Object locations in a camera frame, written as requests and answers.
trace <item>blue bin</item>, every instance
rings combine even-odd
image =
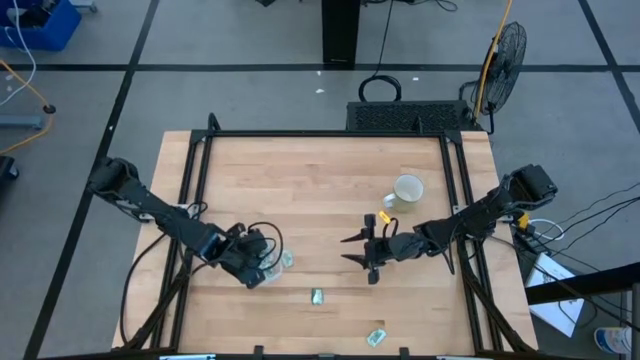
[[[41,3],[41,0],[18,0],[18,7],[29,8],[33,4]],[[22,48],[18,31],[7,17],[7,9],[12,8],[14,8],[12,0],[0,0],[0,26],[3,27],[0,29],[0,46]],[[71,35],[80,24],[80,19],[80,13],[69,0],[59,0],[47,24],[38,29],[21,28],[22,37],[30,50],[60,51],[71,39]]]

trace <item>white paper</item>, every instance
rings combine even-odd
[[[569,270],[555,262],[552,258],[545,254],[540,254],[536,260],[536,266],[531,270],[531,274],[529,274],[526,287],[555,281],[552,277],[540,272],[536,267],[560,280],[574,276]],[[549,325],[558,329],[558,331],[565,334],[567,337],[571,337],[573,335],[573,330],[575,329],[575,322],[578,321],[578,317],[580,317],[580,311],[582,310],[583,304],[583,299],[572,299],[560,302],[556,301],[547,304],[530,305],[529,311]]]

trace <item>wooden table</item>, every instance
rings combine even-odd
[[[188,139],[189,132],[167,132],[160,149],[151,190],[170,203],[177,203]],[[491,149],[484,133],[463,133],[463,139],[479,199],[498,184]],[[464,203],[452,146],[450,153]],[[281,228],[295,265],[276,282],[254,290],[222,269],[203,269],[191,280],[180,351],[251,353],[263,345],[267,354],[389,355],[398,354],[399,347],[409,347],[412,355],[473,354],[462,279],[449,273],[442,257],[389,263],[375,286],[367,285],[367,272],[359,265],[340,257],[363,252],[362,242],[339,240],[359,231],[364,214],[382,209],[382,198],[405,173],[420,177],[426,192],[415,212],[397,215],[401,231],[450,216],[437,139],[215,138],[204,195],[209,210],[201,219],[223,228],[271,221]],[[136,255],[158,233],[154,225],[144,225]],[[510,238],[502,225],[497,235]],[[157,302],[168,243],[149,253],[133,275],[126,311],[129,336]],[[491,241],[484,248],[496,305],[537,347],[513,249]],[[457,255],[453,258],[459,269]],[[312,288],[324,290],[324,305],[311,305]],[[479,314],[485,348],[490,348],[481,305]],[[163,344],[173,317],[172,308]],[[366,337],[377,328],[388,337],[371,348]],[[120,344],[116,332],[114,346]]]

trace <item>black cable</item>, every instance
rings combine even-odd
[[[453,259],[453,250],[451,250],[452,246],[451,244],[453,243],[455,234],[456,234],[456,230],[458,229],[458,226],[462,223],[462,219],[460,219],[460,221],[458,221],[455,226],[453,227],[453,230],[451,230],[451,235],[449,235],[449,241],[447,242],[447,248],[448,249],[442,249],[440,248],[440,250],[442,251],[442,257],[444,257],[444,261],[446,261],[447,263],[447,267],[449,267],[449,272],[451,272],[451,275],[455,275],[456,274],[456,269],[453,266],[453,261],[451,259]]]
[[[484,238],[482,240],[480,240],[480,246],[482,247],[484,245],[484,242],[487,240],[487,238]],[[473,254],[471,256],[469,256],[467,258],[467,261],[470,261],[471,259],[473,259],[476,255],[478,255],[477,251],[474,251]]]
[[[391,22],[391,11],[393,10],[394,1],[395,0],[391,0],[389,4],[389,13],[387,14],[387,24],[384,28],[384,36],[382,37],[382,48],[380,49],[380,57],[378,59],[378,65],[376,66],[376,71],[373,73],[373,75],[371,75],[371,77],[365,79],[360,84],[360,87],[358,88],[358,97],[360,98],[361,102],[367,102],[367,98],[364,96],[364,88],[370,82],[375,80],[384,81],[394,87],[394,89],[396,90],[396,97],[393,101],[402,100],[402,86],[400,85],[400,82],[398,81],[398,79],[389,75],[378,75],[378,72],[380,71],[380,66],[382,65],[382,57],[384,55],[384,46],[387,43],[387,34],[389,33],[389,23]]]
[[[144,249],[140,253],[140,255],[138,255],[138,257],[133,261],[133,264],[129,268],[129,273],[127,273],[127,278],[124,280],[124,289],[122,290],[122,300],[120,301],[120,337],[122,338],[123,344],[126,344],[127,342],[129,342],[129,340],[127,340],[127,336],[124,330],[124,309],[127,303],[127,293],[129,292],[129,281],[131,281],[131,275],[133,275],[133,271],[135,270],[136,266],[138,266],[138,263],[140,262],[140,260],[142,260],[142,257],[144,257],[147,253],[149,253],[149,251],[151,251],[154,247],[156,247],[156,245],[160,243],[160,240],[162,240],[165,236],[167,236],[167,234],[160,235],[157,239],[155,239],[151,243],[151,245],[147,246],[147,248]]]
[[[497,238],[497,237],[495,237],[495,236],[493,236],[493,235],[489,235],[489,237],[492,237],[492,238],[494,238],[494,239],[496,239],[496,240],[500,240],[500,241],[506,241],[506,240],[503,240],[503,239],[499,239],[499,238]],[[517,250],[517,249],[516,249],[516,252],[517,252],[518,254],[524,254],[524,252],[523,252],[523,251],[520,251],[520,250]],[[562,256],[564,256],[564,257],[566,257],[566,258],[568,258],[568,259],[571,259],[571,260],[573,260],[573,261],[575,261],[575,262],[577,262],[577,263],[580,263],[580,264],[582,264],[582,265],[584,265],[584,266],[586,266],[586,267],[588,267],[588,268],[591,268],[591,269],[593,269],[593,270],[595,270],[595,271],[597,271],[597,272],[602,271],[602,270],[598,269],[597,267],[595,267],[595,266],[593,266],[593,265],[591,265],[591,264],[589,264],[589,263],[587,263],[587,262],[585,262],[585,261],[582,261],[582,260],[580,260],[580,259],[576,259],[575,257],[573,257],[573,256],[569,256],[569,255],[567,255],[567,254],[565,254],[565,253],[563,253],[563,252],[559,252],[559,253],[554,254],[554,255],[562,255]],[[605,299],[605,298],[603,298],[603,297],[601,297],[601,296],[596,296],[596,297],[597,297],[597,298],[599,298],[600,300],[602,300],[603,302],[606,302],[607,304],[609,304],[609,305],[613,306],[613,307],[614,307],[614,308],[616,308],[616,309],[619,309],[619,310],[622,310],[622,311],[631,312],[631,310],[627,310],[627,309],[625,309],[625,308],[622,308],[622,307],[620,307],[620,306],[618,306],[618,305],[616,305],[616,304],[614,304],[614,303],[610,302],[609,300],[607,300],[607,299]]]
[[[382,4],[384,2],[387,2],[388,0],[365,0],[363,2],[363,4],[366,6],[367,4]],[[420,4],[424,4],[427,2],[435,2],[438,4],[438,6],[440,6],[444,11],[448,11],[448,12],[456,12],[458,11],[458,5],[456,5],[456,3],[454,3],[451,0],[422,0],[422,1],[415,1],[415,0],[396,0],[399,2],[403,2],[409,5],[420,5]]]
[[[566,316],[567,319],[569,319],[569,321],[571,321],[573,323],[573,325],[576,327],[576,329],[584,329],[585,327],[589,326],[589,324],[591,324],[593,322],[593,320],[596,319],[596,317],[598,317],[598,308],[593,306],[593,315],[591,315],[589,320],[587,320],[584,323],[578,325],[578,322],[576,320],[573,320],[573,318],[571,316],[569,316],[569,314],[567,314],[566,311],[564,311],[564,309],[562,308],[562,301],[558,301],[557,304],[558,304],[558,309],[560,309],[560,311],[564,314],[564,316]]]
[[[613,208],[615,208],[615,207],[618,207],[618,206],[620,206],[620,205],[625,205],[625,204],[630,203],[630,202],[631,202],[631,203],[633,203],[633,202],[636,202],[636,201],[638,201],[638,200],[640,200],[640,197],[635,197],[635,198],[631,198],[631,199],[628,199],[628,200],[625,200],[625,201],[621,201],[621,202],[619,202],[619,203],[616,203],[616,204],[614,204],[614,205],[609,206],[608,208],[606,208],[606,209],[604,209],[604,210],[600,210],[600,211],[598,211],[597,213],[595,213],[595,214],[593,214],[593,215],[591,215],[591,216],[587,216],[586,218],[584,218],[584,219],[582,219],[582,220],[576,221],[576,222],[574,222],[573,224],[571,224],[569,227],[567,227],[563,232],[561,232],[560,234],[558,234],[556,237],[554,237],[554,238],[553,238],[553,239],[551,239],[551,240],[547,240],[547,241],[543,242],[543,244],[544,244],[544,245],[547,245],[548,243],[550,243],[550,242],[552,242],[552,241],[555,241],[557,238],[559,238],[560,236],[562,236],[562,234],[566,234],[569,230],[571,230],[571,228],[575,227],[576,225],[579,225],[579,224],[581,224],[581,223],[583,223],[583,222],[585,222],[585,221],[587,221],[587,220],[593,219],[594,217],[596,217],[596,216],[598,216],[598,215],[600,215],[600,214],[602,214],[602,213],[605,213],[605,212],[607,212],[607,211],[609,211],[609,210],[611,210],[611,209],[613,209]]]
[[[451,0],[422,0],[422,1],[415,1],[415,2],[409,2],[407,0],[399,0],[399,1],[406,2],[409,5],[420,5],[428,2],[435,2],[444,11],[447,11],[447,12],[458,11],[458,5]]]
[[[398,225],[400,224],[400,222],[398,221],[397,218],[391,218],[389,220],[388,224],[384,224],[384,227],[382,228],[382,238],[386,239],[387,238],[387,228],[389,227],[389,224],[391,224],[392,222],[394,222],[394,226],[393,226],[393,231],[391,231],[391,236],[396,236],[396,234],[398,233]]]
[[[605,201],[605,200],[608,200],[608,199],[610,199],[610,198],[611,198],[612,196],[614,196],[614,195],[622,194],[622,193],[625,193],[625,192],[631,191],[631,190],[633,190],[634,188],[636,188],[636,187],[638,187],[638,186],[640,186],[640,182],[637,182],[637,183],[633,184],[632,186],[630,186],[630,187],[628,187],[628,188],[626,188],[626,189],[618,190],[618,191],[614,191],[614,192],[610,193],[609,195],[606,195],[605,197],[602,197],[602,198],[600,198],[600,199],[598,199],[598,200],[596,200],[596,201],[592,202],[592,203],[591,203],[591,205],[589,205],[588,207],[586,207],[586,208],[584,208],[584,209],[582,209],[582,210],[580,210],[580,211],[576,212],[575,214],[571,215],[570,217],[568,217],[568,218],[566,218],[566,219],[564,219],[564,220],[560,221],[560,222],[558,223],[558,225],[560,225],[560,224],[564,224],[564,223],[566,223],[567,221],[569,221],[569,220],[571,220],[571,219],[575,218],[576,216],[578,216],[578,215],[582,214],[583,212],[587,212],[587,211],[591,210],[591,208],[593,208],[596,204],[598,204],[598,203],[600,203],[600,202],[603,202],[603,201]]]
[[[255,222],[255,223],[249,225],[247,227],[247,230],[251,230],[253,227],[255,227],[257,225],[267,225],[267,226],[272,227],[278,233],[278,237],[280,238],[280,251],[278,252],[278,258],[270,266],[268,266],[266,268],[260,268],[260,270],[262,270],[262,271],[271,270],[280,262],[280,259],[282,258],[282,252],[284,251],[284,239],[283,239],[283,236],[282,236],[282,232],[280,232],[280,229],[277,226],[275,226],[273,223],[270,223],[268,221]]]
[[[492,239],[497,240],[497,241],[499,241],[499,242],[501,242],[501,243],[504,243],[504,244],[507,244],[507,245],[511,246],[512,248],[514,248],[514,249],[515,249],[515,251],[516,251],[516,252],[518,252],[518,249],[517,249],[517,248],[516,248],[516,246],[515,246],[515,245],[513,245],[512,243],[510,243],[510,242],[508,242],[508,241],[506,241],[506,240],[504,240],[504,239],[497,238],[497,237],[495,237],[495,236],[493,236],[493,235],[491,235],[491,236],[489,236],[489,237],[491,237]],[[546,270],[544,270],[544,269],[542,269],[540,266],[538,266],[538,264],[536,264],[534,260],[531,260],[531,259],[529,259],[529,258],[528,258],[528,257],[526,257],[526,256],[522,256],[522,257],[521,257],[521,259],[525,259],[525,260],[527,260],[529,263],[531,263],[531,264],[533,265],[533,267],[534,267],[536,270],[540,271],[540,272],[541,272],[541,273],[543,273],[544,275],[546,275],[546,276],[548,276],[548,277],[552,278],[553,280],[555,280],[555,282],[556,282],[558,285],[560,285],[560,286],[561,286],[562,288],[564,288],[566,291],[568,291],[568,292],[570,292],[571,294],[573,294],[573,296],[575,296],[576,298],[584,299],[584,301],[586,301],[586,302],[590,303],[590,304],[591,304],[591,305],[593,305],[595,308],[597,308],[597,309],[599,309],[600,311],[604,312],[605,314],[607,314],[607,315],[611,316],[612,318],[614,318],[614,319],[616,319],[616,320],[619,320],[619,321],[620,321],[621,323],[623,323],[624,325],[629,326],[629,327],[631,327],[632,329],[634,329],[634,330],[636,330],[636,331],[640,331],[640,328],[638,328],[637,326],[635,326],[635,325],[634,325],[634,324],[632,324],[631,322],[629,322],[629,321],[627,321],[627,320],[625,320],[625,319],[622,319],[620,316],[618,316],[618,315],[614,314],[613,312],[609,311],[608,309],[605,309],[604,307],[602,307],[602,306],[600,306],[600,305],[596,304],[596,303],[594,302],[594,300],[593,300],[593,298],[592,298],[591,296],[589,296],[589,295],[583,295],[583,294],[580,294],[579,292],[577,292],[576,290],[574,290],[571,286],[569,286],[569,285],[565,284],[563,280],[560,280],[560,279],[556,278],[555,276],[553,276],[553,275],[549,274],[549,272],[547,272]]]
[[[577,238],[575,238],[571,243],[569,243],[569,245],[567,245],[566,247],[558,250],[558,253],[561,253],[563,251],[568,250],[571,246],[573,246],[573,244],[575,244],[578,240],[584,238],[585,236],[591,234],[592,232],[594,232],[597,228],[599,228],[600,226],[604,225],[607,223],[607,221],[609,221],[609,219],[611,219],[612,217],[614,217],[617,213],[619,213],[620,211],[624,210],[625,208],[635,204],[638,200],[632,201],[630,203],[628,203],[625,206],[620,207],[619,209],[617,209],[616,211],[614,211],[611,215],[607,216],[606,219],[604,219],[602,222],[600,222],[598,225],[594,226],[593,228],[591,228],[591,230],[587,231],[586,233],[578,236]]]
[[[494,108],[493,103],[489,103],[487,110],[489,110],[489,124],[491,126],[491,130],[487,131],[487,135],[493,135],[495,131],[495,128],[493,125],[493,108]]]
[[[134,208],[130,208],[127,206],[123,206],[121,204],[118,203],[113,203],[113,205],[116,206],[116,208],[118,208],[120,211],[124,212],[125,214],[132,216],[135,218],[135,216],[131,215],[130,213],[126,212],[125,210],[136,210]],[[187,207],[187,212],[189,211],[189,209],[192,206],[196,206],[198,204],[196,203],[192,203],[191,205],[189,205]],[[198,212],[196,214],[194,214],[192,216],[192,218],[201,215],[203,212],[205,212],[207,209],[209,208],[209,204],[207,204],[206,202],[202,201],[200,202],[200,209],[198,209]],[[176,239],[179,243],[178,243],[178,254],[180,254],[180,257],[182,259],[182,265],[184,266],[184,254],[182,253],[182,244],[180,243],[180,234],[178,234],[178,239]],[[125,333],[125,326],[124,326],[124,312],[125,312],[125,307],[126,307],[126,303],[127,303],[127,294],[129,292],[129,282],[131,281],[131,276],[133,275],[133,271],[135,270],[135,268],[138,266],[138,263],[140,262],[140,260],[142,260],[142,258],[147,255],[149,253],[149,251],[151,251],[154,247],[156,247],[156,245],[158,245],[160,243],[160,240],[162,240],[165,236],[167,236],[167,234],[162,234],[160,235],[156,240],[154,240],[146,249],[144,249],[140,255],[138,255],[138,257],[133,261],[133,264],[131,264],[131,267],[129,268],[129,272],[127,273],[127,277],[124,281],[124,289],[122,290],[122,299],[120,301],[120,337],[122,338],[122,342],[123,343],[127,343],[127,336]]]

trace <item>yellow object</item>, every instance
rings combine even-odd
[[[524,213],[524,215],[518,219],[518,228],[525,230],[527,226],[529,226],[529,214]]]
[[[7,71],[9,73],[11,73],[11,75],[13,75],[16,79],[18,79],[18,81],[20,81],[22,84],[26,85],[26,87],[31,90],[31,92],[36,95],[40,101],[42,101],[42,105],[43,106],[49,106],[49,102],[47,101],[47,99],[45,99],[44,96],[42,96],[42,94],[40,94],[38,92],[38,90],[36,90],[35,88],[33,88],[33,86],[31,86],[31,84],[28,84],[22,77],[20,77],[20,75],[18,75],[15,71],[13,71],[13,69],[11,69],[11,67],[4,62],[4,60],[0,60],[0,65],[2,65],[5,69],[7,69]],[[0,150],[0,155],[4,155],[10,151],[13,151],[19,147],[22,147],[24,145],[27,145],[28,143],[32,142],[33,140],[46,135],[49,130],[51,129],[51,126],[53,125],[53,115],[49,115],[49,118],[47,119],[47,125],[44,127],[44,129],[42,129],[40,132],[38,132],[35,135],[32,135],[14,145],[9,146],[6,149]]]
[[[491,62],[491,55],[496,50],[496,45],[498,44],[498,40],[500,40],[500,35],[502,35],[502,28],[504,27],[504,23],[507,21],[507,16],[509,15],[509,11],[511,11],[511,4],[513,0],[507,0],[507,8],[504,11],[504,15],[502,16],[502,21],[500,22],[500,27],[498,28],[498,32],[496,36],[493,37],[493,42],[491,43],[491,48],[489,49],[489,55],[487,56],[487,61],[482,68],[482,76],[480,77],[480,86],[478,87],[478,98],[476,99],[476,107],[473,111],[473,118],[477,119],[480,114],[480,108],[482,107],[482,98],[484,97],[484,83],[487,80],[487,72],[489,71],[489,63]]]
[[[391,218],[389,217],[389,215],[387,215],[386,212],[380,211],[378,215],[380,215],[380,218],[382,218],[382,221],[384,221],[385,223],[387,224],[391,223]]]

